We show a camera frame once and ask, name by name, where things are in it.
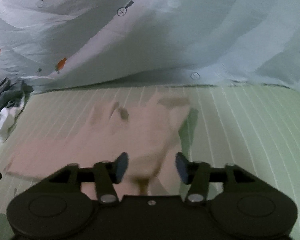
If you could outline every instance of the pile of clothes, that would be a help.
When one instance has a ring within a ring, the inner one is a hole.
[[[0,80],[0,141],[8,138],[9,128],[15,122],[25,103],[26,85],[22,80],[11,83],[8,78]]]

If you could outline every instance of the beige fabric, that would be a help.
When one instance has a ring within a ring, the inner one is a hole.
[[[69,163],[91,167],[113,161],[122,152],[129,166],[121,184],[124,194],[146,194],[148,182],[158,176],[163,187],[178,194],[180,180],[174,156],[181,151],[178,131],[189,112],[189,100],[156,93],[146,106],[123,108],[118,102],[96,103],[80,131],[68,138],[35,139],[17,147],[5,168],[7,173],[44,178]],[[95,199],[94,185],[82,191]]]

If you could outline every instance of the pink garment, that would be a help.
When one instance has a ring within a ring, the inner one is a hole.
[[[146,106],[123,108],[118,102],[97,103],[72,138],[27,142],[15,149],[5,171],[42,179],[69,163],[92,167],[127,152],[127,172],[123,181],[114,185],[120,198],[142,192],[140,181],[145,182],[147,192],[147,182],[156,178],[169,194],[178,194],[180,179],[174,158],[181,151],[178,131],[188,112],[187,98],[158,93]],[[96,198],[91,183],[83,183],[82,192]]]

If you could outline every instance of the orange carrot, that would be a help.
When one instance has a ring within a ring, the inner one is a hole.
[[[59,61],[59,63],[56,65],[56,71],[60,71],[61,69],[63,69],[63,67],[65,66],[65,63],[67,61],[67,58],[63,58],[62,60]]]

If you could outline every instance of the bed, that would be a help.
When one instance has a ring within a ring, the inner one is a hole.
[[[96,101],[143,105],[155,92],[186,95],[188,118],[179,131],[191,161],[214,167],[236,163],[291,197],[298,220],[291,236],[300,240],[300,93],[278,86],[115,87],[90,86],[31,96],[7,141],[0,144],[0,171],[12,149],[34,137],[78,132]],[[0,180],[0,240],[13,236],[5,213],[9,201],[34,180],[3,174]],[[184,196],[187,187],[180,184]],[[210,185],[209,198],[222,191]]]

